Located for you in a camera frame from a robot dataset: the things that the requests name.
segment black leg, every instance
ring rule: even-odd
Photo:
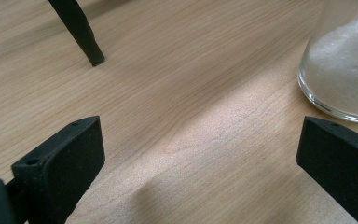
[[[83,49],[92,66],[102,63],[103,53],[95,42],[94,33],[78,2],[76,0],[49,0],[49,2],[77,44]]]

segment white powder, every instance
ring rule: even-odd
[[[310,46],[306,62],[309,91],[326,105],[358,115],[358,19]]]

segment glass jar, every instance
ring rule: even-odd
[[[322,111],[358,122],[358,0],[327,0],[298,69]]]

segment light wood surface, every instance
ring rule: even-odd
[[[295,157],[322,0],[80,0],[93,68],[45,0],[0,0],[0,178],[100,115],[106,163],[67,223],[355,223]]]

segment wood grain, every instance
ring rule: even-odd
[[[0,178],[100,115],[106,164],[68,223],[355,223],[295,162],[322,0],[80,0],[93,68],[48,1],[0,0]]]

